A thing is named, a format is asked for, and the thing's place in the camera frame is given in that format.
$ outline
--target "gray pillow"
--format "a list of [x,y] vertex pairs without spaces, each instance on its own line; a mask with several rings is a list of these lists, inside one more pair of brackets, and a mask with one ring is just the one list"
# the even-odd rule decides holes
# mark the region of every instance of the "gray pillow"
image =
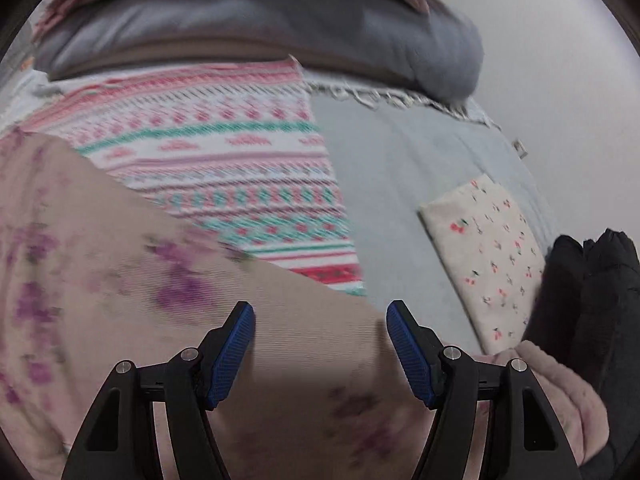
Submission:
[[50,31],[35,67],[56,79],[124,63],[292,54],[464,100],[478,83],[481,38],[465,16],[428,4],[424,15],[400,0],[104,0]]

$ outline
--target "striped blanket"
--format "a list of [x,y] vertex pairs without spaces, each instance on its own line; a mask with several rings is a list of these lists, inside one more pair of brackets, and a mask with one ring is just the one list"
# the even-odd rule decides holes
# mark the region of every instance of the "striped blanket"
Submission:
[[107,80],[70,92],[21,128],[65,139],[243,253],[364,293],[334,168],[293,59]]

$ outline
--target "blue gripper pad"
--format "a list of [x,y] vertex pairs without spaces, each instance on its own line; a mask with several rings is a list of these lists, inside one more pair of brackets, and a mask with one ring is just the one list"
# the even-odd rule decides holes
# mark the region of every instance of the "blue gripper pad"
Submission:
[[240,363],[255,333],[253,307],[246,303],[236,324],[231,329],[225,344],[214,362],[211,373],[211,387],[207,394],[208,409],[215,408],[225,400],[234,383]]
[[391,303],[386,310],[386,330],[389,332],[412,392],[430,408],[436,401],[436,395],[431,387],[431,368],[395,303]]

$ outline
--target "wall socket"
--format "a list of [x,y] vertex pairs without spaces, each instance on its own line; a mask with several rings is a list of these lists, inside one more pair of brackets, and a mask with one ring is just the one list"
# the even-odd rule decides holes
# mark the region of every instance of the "wall socket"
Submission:
[[516,153],[520,158],[525,158],[527,155],[529,155],[529,152],[520,139],[514,140],[511,145],[513,146],[513,149],[516,150]]

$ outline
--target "wall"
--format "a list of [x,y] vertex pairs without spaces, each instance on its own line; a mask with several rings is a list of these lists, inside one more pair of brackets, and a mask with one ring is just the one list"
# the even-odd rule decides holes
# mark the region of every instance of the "wall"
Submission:
[[640,57],[600,0],[443,0],[484,41],[476,100],[578,240],[605,228],[640,245]]

